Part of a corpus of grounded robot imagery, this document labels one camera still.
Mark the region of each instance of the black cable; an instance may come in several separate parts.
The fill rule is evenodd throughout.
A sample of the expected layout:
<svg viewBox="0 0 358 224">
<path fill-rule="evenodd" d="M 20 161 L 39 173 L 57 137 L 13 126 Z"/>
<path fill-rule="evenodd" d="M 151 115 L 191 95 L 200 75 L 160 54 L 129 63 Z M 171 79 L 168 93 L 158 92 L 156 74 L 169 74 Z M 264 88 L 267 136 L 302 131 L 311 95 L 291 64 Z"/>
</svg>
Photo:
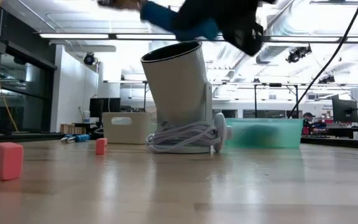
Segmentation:
<svg viewBox="0 0 358 224">
<path fill-rule="evenodd" d="M 339 42 L 338 47 L 336 48 L 335 52 L 333 53 L 333 56 L 331 56 L 331 58 L 328 60 L 327 64 L 321 69 L 321 71 L 317 74 L 317 76 L 313 79 L 313 81 L 311 81 L 311 83 L 309 84 L 309 86 L 306 88 L 305 92 L 302 94 L 302 96 L 299 98 L 299 100 L 296 102 L 295 106 L 292 108 L 290 114 L 288 115 L 288 118 L 291 118 L 291 115 L 293 114 L 293 112 L 295 111 L 296 107 L 299 106 L 299 103 L 302 101 L 303 97 L 305 97 L 306 93 L 309 91 L 309 89 L 311 88 L 311 86 L 315 83 L 315 81 L 318 79 L 318 77 L 320 77 L 320 75 L 327 69 L 328 65 L 334 60 L 335 56 L 339 53 L 339 50 L 341 49 L 343 43 L 346 41 L 347 39 L 347 35 L 349 34 L 349 32 L 352 29 L 353 23 L 354 21 L 356 21 L 356 18 L 358 16 L 358 7 L 356 9 L 356 12 L 353 15 L 353 18 L 351 20 L 351 22 L 349 23 L 349 26 L 347 27 L 341 41 Z"/>
<path fill-rule="evenodd" d="M 318 62 L 318 60 L 317 60 L 316 57 L 314 57 L 314 60 L 315 60 L 316 63 L 320 66 L 320 68 L 323 69 L 323 66 L 320 64 L 320 62 Z M 347 92 L 348 90 L 343 89 L 343 87 L 342 87 L 340 84 L 338 84 L 338 87 L 341 88 L 345 94 L 349 95 L 352 100 L 354 100 L 356 103 L 358 103 L 358 101 L 357 101 L 352 95 L 350 95 L 350 94 Z"/>
</svg>

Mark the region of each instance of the computer monitor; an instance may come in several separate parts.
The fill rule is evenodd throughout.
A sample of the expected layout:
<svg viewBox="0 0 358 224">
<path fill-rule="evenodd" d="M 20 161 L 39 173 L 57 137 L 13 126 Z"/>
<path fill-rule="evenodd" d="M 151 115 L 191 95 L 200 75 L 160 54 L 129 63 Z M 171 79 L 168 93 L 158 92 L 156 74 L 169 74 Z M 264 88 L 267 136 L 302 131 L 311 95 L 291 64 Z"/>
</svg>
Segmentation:
<svg viewBox="0 0 358 224">
<path fill-rule="evenodd" d="M 356 101 L 333 99 L 333 111 L 336 122 L 358 122 Z"/>
<path fill-rule="evenodd" d="M 120 98 L 91 98 L 89 111 L 92 118 L 101 118 L 102 113 L 120 112 Z"/>
</svg>

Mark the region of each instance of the security camera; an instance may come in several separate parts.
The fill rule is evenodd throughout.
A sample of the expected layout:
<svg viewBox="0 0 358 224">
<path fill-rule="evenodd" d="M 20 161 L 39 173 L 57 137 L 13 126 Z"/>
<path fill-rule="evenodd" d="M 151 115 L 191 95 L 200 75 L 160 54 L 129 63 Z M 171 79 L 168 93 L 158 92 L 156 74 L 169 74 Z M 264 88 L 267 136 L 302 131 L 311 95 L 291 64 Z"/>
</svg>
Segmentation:
<svg viewBox="0 0 358 224">
<path fill-rule="evenodd" d="M 94 56 L 94 53 L 86 53 L 86 56 L 84 58 L 85 65 L 96 65 L 98 63 L 98 59 Z"/>
</svg>

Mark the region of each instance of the wooden floor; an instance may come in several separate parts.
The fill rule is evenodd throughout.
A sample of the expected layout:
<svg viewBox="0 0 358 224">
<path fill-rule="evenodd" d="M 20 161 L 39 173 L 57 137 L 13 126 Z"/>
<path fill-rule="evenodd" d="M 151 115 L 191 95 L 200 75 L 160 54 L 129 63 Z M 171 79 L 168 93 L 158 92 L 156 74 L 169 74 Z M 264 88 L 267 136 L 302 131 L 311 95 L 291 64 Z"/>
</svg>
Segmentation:
<svg viewBox="0 0 358 224">
<path fill-rule="evenodd" d="M 21 179 L 0 182 L 0 224 L 358 223 L 357 149 L 95 156 L 94 142 L 23 145 Z"/>
</svg>

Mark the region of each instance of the black frame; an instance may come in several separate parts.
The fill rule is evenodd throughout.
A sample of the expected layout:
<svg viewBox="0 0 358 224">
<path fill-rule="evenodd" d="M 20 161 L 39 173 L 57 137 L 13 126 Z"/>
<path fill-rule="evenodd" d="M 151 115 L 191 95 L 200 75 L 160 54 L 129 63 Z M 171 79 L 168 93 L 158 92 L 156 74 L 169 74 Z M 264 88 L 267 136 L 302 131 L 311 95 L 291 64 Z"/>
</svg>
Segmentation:
<svg viewBox="0 0 358 224">
<path fill-rule="evenodd" d="M 281 83 L 256 83 L 254 84 L 254 103 L 255 103 L 255 118 L 258 118 L 257 113 L 258 113 L 258 108 L 257 108 L 257 86 L 270 86 L 270 87 L 281 87 L 281 86 L 294 86 L 295 87 L 295 97 L 296 97 L 296 102 L 298 102 L 298 85 L 287 85 L 287 84 L 281 84 Z M 299 118 L 299 106 L 296 106 L 296 114 L 297 117 Z"/>
</svg>

